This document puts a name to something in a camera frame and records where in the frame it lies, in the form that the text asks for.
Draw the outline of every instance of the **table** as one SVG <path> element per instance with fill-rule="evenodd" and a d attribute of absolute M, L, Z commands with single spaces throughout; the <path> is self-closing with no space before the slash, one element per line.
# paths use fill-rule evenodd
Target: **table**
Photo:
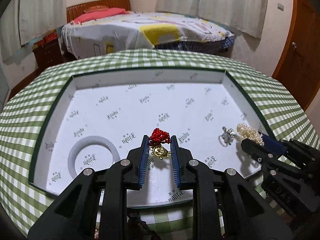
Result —
<path fill-rule="evenodd" d="M 256 104 L 277 139 L 294 138 L 320 149 L 315 129 L 289 91 L 277 80 L 233 59 L 188 51 L 138 49 L 53 66 L 13 97 L 0 114 L 0 202 L 24 235 L 53 201 L 28 184 L 28 169 L 44 119 L 69 77 L 116 68 L 162 66 L 228 71 Z M 284 157 L 282 161 L 290 163 Z M 264 196 L 261 182 L 259 177 L 255 185 Z M 163 239 L 191 237 L 190 204 L 145 210 L 141 216 L 151 228 L 166 234 Z"/>

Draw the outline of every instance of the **printed logo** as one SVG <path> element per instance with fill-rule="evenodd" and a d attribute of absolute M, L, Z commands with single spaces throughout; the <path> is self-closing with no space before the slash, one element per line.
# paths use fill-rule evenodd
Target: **printed logo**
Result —
<path fill-rule="evenodd" d="M 196 79 L 198 76 L 198 73 L 194 73 L 193 75 L 190 76 L 190 79 Z"/>
<path fill-rule="evenodd" d="M 82 133 L 84 132 L 84 129 L 83 128 L 80 128 L 78 131 L 74 132 L 73 135 L 74 137 L 80 137 L 82 136 Z"/>
<path fill-rule="evenodd" d="M 204 117 L 204 119 L 206 119 L 207 120 L 207 122 L 208 121 L 212 121 L 214 118 L 212 117 L 212 110 L 210 110 L 210 113 L 209 114 L 207 114 L 205 117 Z"/>
<path fill-rule="evenodd" d="M 141 98 L 141 99 L 140 99 L 140 102 L 141 102 L 141 103 L 146 103 L 146 102 L 149 102 L 149 99 L 150 99 L 150 97 L 149 97 L 149 96 L 146 96 L 146 97 L 144 97 L 144 98 Z"/>
<path fill-rule="evenodd" d="M 291 203 L 291 196 L 290 193 L 288 193 L 288 190 L 279 183 L 270 183 L 270 190 L 273 192 L 277 197 L 281 199 L 284 203 L 287 205 L 290 205 Z"/>
<path fill-rule="evenodd" d="M 127 133 L 126 135 L 123 135 L 123 137 L 124 139 L 122 140 L 122 142 L 124 144 L 129 143 L 130 141 L 136 138 L 133 132 L 131 134 Z"/>
<path fill-rule="evenodd" d="M 189 133 L 183 133 L 182 134 L 182 136 L 180 136 L 179 138 L 178 138 L 178 141 L 180 142 L 180 143 L 183 143 L 183 142 L 188 142 L 188 141 L 190 141 L 190 138 L 188 138 L 189 137 Z"/>
<path fill-rule="evenodd" d="M 221 102 L 224 106 L 229 105 L 227 98 L 225 97 L 224 100 Z"/>
<path fill-rule="evenodd" d="M 154 168 L 154 166 L 152 165 L 154 163 L 153 158 L 148 159 L 148 171 L 150 171 L 151 169 Z"/>
<path fill-rule="evenodd" d="M 176 190 L 175 193 L 171 196 L 171 198 L 169 198 L 169 201 L 174 201 L 177 200 L 179 198 L 181 198 L 181 196 L 184 194 L 184 192 L 182 192 L 181 190 Z"/>
<path fill-rule="evenodd" d="M 56 182 L 57 180 L 61 179 L 61 174 L 60 172 L 54 172 L 52 173 L 53 177 L 51 177 L 52 182 Z"/>
<path fill-rule="evenodd" d="M 167 90 L 174 90 L 174 85 L 167 86 Z"/>
<path fill-rule="evenodd" d="M 108 114 L 108 119 L 115 119 L 118 116 L 118 111 L 113 111 L 111 114 Z"/>
<path fill-rule="evenodd" d="M 155 72 L 155 77 L 161 76 L 163 74 L 163 71 L 157 71 Z"/>
<path fill-rule="evenodd" d="M 96 84 L 94 84 L 94 86 L 92 87 L 92 89 L 95 89 L 95 88 L 98 88 L 98 87 L 100 87 L 100 84 L 99 84 L 99 83 L 96 83 Z"/>
<path fill-rule="evenodd" d="M 99 103 L 101 104 L 101 103 L 104 103 L 104 102 L 106 102 L 108 100 L 108 97 L 102 97 L 102 98 L 100 98 L 100 100 L 99 100 Z"/>
<path fill-rule="evenodd" d="M 50 142 L 45 144 L 45 149 L 48 150 L 49 152 L 52 152 L 53 148 L 54 148 L 54 143 Z"/>
<path fill-rule="evenodd" d="M 194 101 L 194 99 L 193 98 L 188 98 L 188 99 L 186 99 L 186 102 L 187 102 L 187 105 L 186 105 L 186 108 L 188 107 L 188 106 L 190 106 L 192 103 L 194 103 L 195 101 Z"/>
<path fill-rule="evenodd" d="M 136 88 L 136 87 L 137 87 L 137 84 L 129 85 L 129 86 L 128 86 L 128 90 L 131 90 L 131 89 Z"/>
<path fill-rule="evenodd" d="M 83 165 L 89 165 L 89 163 L 92 163 L 97 160 L 94 154 L 92 154 L 91 156 L 90 154 L 88 154 L 84 158 L 85 160 L 83 161 Z"/>
<path fill-rule="evenodd" d="M 212 165 L 214 165 L 214 163 L 216 162 L 217 160 L 215 159 L 215 157 L 211 156 L 211 157 L 208 157 L 204 160 L 205 164 L 207 164 L 207 166 L 209 168 L 212 168 Z"/>
<path fill-rule="evenodd" d="M 74 118 L 76 115 L 79 114 L 79 111 L 73 111 L 71 112 L 71 114 L 69 115 L 70 118 Z"/>
<path fill-rule="evenodd" d="M 241 118 L 242 118 L 243 121 L 247 120 L 247 114 L 246 114 L 246 113 L 243 113 L 243 114 L 241 115 Z"/>
<path fill-rule="evenodd" d="M 161 114 L 159 115 L 159 122 L 164 122 L 165 120 L 169 119 L 170 118 L 170 115 L 168 115 L 168 113 L 165 113 L 165 114 Z"/>
<path fill-rule="evenodd" d="M 205 88 L 205 94 L 208 94 L 211 91 L 211 88 Z"/>

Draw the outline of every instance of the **gold pig pendant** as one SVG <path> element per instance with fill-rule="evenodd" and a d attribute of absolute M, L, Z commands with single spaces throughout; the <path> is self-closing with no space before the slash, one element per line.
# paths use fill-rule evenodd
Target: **gold pig pendant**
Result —
<path fill-rule="evenodd" d="M 171 152 L 168 152 L 162 145 L 156 145 L 152 148 L 151 154 L 162 160 L 163 157 L 170 158 L 169 154 L 171 154 Z"/>

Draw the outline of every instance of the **yellow pattern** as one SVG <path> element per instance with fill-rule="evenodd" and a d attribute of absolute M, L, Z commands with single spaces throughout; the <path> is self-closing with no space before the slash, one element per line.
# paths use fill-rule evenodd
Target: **yellow pattern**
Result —
<path fill-rule="evenodd" d="M 168 20 L 168 18 L 167 18 L 167 17 L 161 17 L 161 16 L 153 16 L 153 17 L 150 17 L 150 19 Z"/>
<path fill-rule="evenodd" d="M 167 41 L 179 41 L 180 38 L 178 27 L 173 24 L 148 24 L 139 30 L 153 46 L 161 44 L 161 38 Z"/>
<path fill-rule="evenodd" d="M 213 22 L 209 22 L 209 21 L 206 21 L 206 20 L 204 20 L 204 19 L 201 19 L 201 21 L 202 21 L 203 23 L 205 23 L 205 24 L 209 24 L 209 25 L 211 25 L 211 26 L 216 26 L 216 27 L 218 27 L 218 28 L 221 28 L 219 25 L 217 25 L 217 24 L 215 24 L 215 23 L 213 23 Z"/>
<path fill-rule="evenodd" d="M 81 37 L 75 37 L 75 40 L 78 40 L 79 44 L 81 44 Z"/>
<path fill-rule="evenodd" d="M 115 47 L 113 46 L 113 44 L 111 42 L 106 42 L 106 53 L 113 53 L 115 52 Z"/>

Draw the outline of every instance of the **red knotted cord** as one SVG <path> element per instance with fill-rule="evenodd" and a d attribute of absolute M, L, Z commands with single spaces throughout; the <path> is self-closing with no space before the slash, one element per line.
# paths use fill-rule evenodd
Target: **red knotted cord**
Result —
<path fill-rule="evenodd" d="M 161 143 L 170 143 L 169 133 L 156 128 L 153 130 L 152 135 L 149 137 L 149 145 L 155 146 Z"/>

